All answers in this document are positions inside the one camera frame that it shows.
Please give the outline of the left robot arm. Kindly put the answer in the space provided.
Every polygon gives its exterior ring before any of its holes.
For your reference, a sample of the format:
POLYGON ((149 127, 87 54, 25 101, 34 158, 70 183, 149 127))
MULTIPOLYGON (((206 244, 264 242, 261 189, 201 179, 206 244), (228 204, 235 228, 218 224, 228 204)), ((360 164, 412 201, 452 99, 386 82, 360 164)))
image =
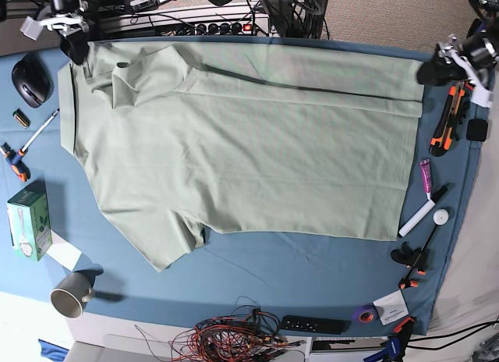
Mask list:
POLYGON ((498 64, 498 0, 468 0, 476 14, 465 39, 450 35, 437 43, 429 61, 416 73, 418 83, 441 86, 463 82, 471 87, 472 96, 492 100, 488 74, 498 64))

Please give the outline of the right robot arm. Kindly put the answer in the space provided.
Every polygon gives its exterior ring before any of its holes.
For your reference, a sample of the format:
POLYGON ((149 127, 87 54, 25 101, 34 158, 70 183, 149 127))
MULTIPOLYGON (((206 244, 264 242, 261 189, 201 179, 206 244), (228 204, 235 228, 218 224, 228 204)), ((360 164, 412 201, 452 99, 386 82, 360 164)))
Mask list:
POLYGON ((57 33, 62 52, 78 66, 89 53, 90 24, 84 16, 87 6, 84 0, 48 0, 37 16, 41 26, 57 33))

